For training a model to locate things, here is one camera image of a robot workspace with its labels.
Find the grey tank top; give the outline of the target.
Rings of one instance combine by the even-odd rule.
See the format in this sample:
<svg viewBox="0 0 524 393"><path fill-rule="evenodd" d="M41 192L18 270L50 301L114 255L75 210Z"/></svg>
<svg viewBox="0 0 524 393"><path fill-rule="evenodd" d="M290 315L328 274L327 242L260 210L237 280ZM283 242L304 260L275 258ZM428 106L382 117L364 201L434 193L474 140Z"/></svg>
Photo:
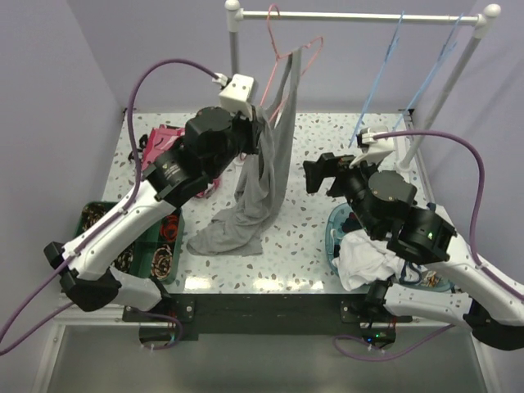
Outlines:
<svg viewBox="0 0 524 393"><path fill-rule="evenodd" d="M287 58L278 92L266 109L255 108L262 131L259 153L249 155L234 193L235 205L221 210L187 241L193 255L252 256L263 253L261 235L278 217L289 179L301 76L302 50Z"/></svg>

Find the pink wire hanger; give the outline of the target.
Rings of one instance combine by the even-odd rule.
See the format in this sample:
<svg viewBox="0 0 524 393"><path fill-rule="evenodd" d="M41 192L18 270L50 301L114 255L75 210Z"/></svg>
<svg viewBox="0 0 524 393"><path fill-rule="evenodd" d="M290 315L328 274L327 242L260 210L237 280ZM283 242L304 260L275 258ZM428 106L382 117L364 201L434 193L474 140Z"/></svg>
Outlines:
<svg viewBox="0 0 524 393"><path fill-rule="evenodd" d="M266 98L269 95L269 90L270 90L271 84L273 82L273 79L274 79L274 77L276 75L276 71L277 71L279 63L282 62L284 59L287 59L288 57L290 57L291 54L292 54L292 52L283 53L283 52L280 52L278 50L278 45L277 45L277 42L276 42L276 39L275 39L275 36L274 36L274 33L273 33L273 28L271 26L271 20L273 18L277 18L279 20L282 18L281 17L281 12L280 12L280 9L279 9L277 3L272 3L269 6L269 9L267 11L267 16L265 18L266 28L267 28L267 31L269 33L270 43L271 43L271 46L272 46L272 49L273 49L275 62L273 64L273 69L272 69L271 74L269 76L268 82L267 82L267 84L265 86L262 98L260 99L260 106L264 105L264 102L265 102ZM318 48L316 49L316 51L314 52L312 57L308 60L308 62L306 63L306 66L300 72L300 76L304 76L307 73L309 68L314 64L314 62L316 61L316 59L318 58L318 56L322 52L323 46L324 46L324 38L323 38L323 36L318 36L318 37L315 37L312 40L310 40L308 43L300 46L301 49L311 49L316 43L318 44Z"/></svg>

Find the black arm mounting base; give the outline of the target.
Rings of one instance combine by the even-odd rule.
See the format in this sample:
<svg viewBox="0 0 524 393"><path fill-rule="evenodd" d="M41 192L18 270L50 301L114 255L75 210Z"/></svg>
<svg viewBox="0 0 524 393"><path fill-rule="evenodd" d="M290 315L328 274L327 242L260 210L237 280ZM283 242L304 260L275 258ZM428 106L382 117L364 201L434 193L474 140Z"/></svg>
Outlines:
<svg viewBox="0 0 524 393"><path fill-rule="evenodd" d="M153 309L153 317L126 307L123 321L139 324L142 343L185 341L202 335L328 335L358 333L363 325L409 323L374 305L364 309L357 294L173 294L170 305Z"/></svg>

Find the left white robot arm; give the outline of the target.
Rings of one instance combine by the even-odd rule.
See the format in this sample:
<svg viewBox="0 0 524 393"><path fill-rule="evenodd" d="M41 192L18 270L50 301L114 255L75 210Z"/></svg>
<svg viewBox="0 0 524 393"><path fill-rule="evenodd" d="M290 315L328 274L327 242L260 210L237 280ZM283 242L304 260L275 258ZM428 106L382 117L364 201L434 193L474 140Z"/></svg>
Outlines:
<svg viewBox="0 0 524 393"><path fill-rule="evenodd" d="M89 230L44 250L62 264L61 289L81 310L109 304L139 309L151 321L169 313L169 293L154 278L138 278L112 267L113 260L153 224L179 210L207 189L236 156L258 151L266 119L252 106L251 116L218 106L199 110L187 121L183 136L146 167L132 189Z"/></svg>

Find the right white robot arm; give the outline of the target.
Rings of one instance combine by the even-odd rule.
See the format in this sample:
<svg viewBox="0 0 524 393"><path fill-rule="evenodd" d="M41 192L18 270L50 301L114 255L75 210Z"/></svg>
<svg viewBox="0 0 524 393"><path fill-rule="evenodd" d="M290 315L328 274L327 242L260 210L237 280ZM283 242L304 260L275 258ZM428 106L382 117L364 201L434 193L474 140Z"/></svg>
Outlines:
<svg viewBox="0 0 524 393"><path fill-rule="evenodd" d="M423 317L466 328L480 342L498 350L523 347L523 302L498 287L486 265L473 260L467 245L447 220L414 200L417 188L393 170L358 164L355 156L322 154L306 160L306 191L316 193L326 178L334 182L327 195L344 197L373 241L402 260L443 274L459 293L409 289L390 279L372 283L353 311L376 322L386 318Z"/></svg>

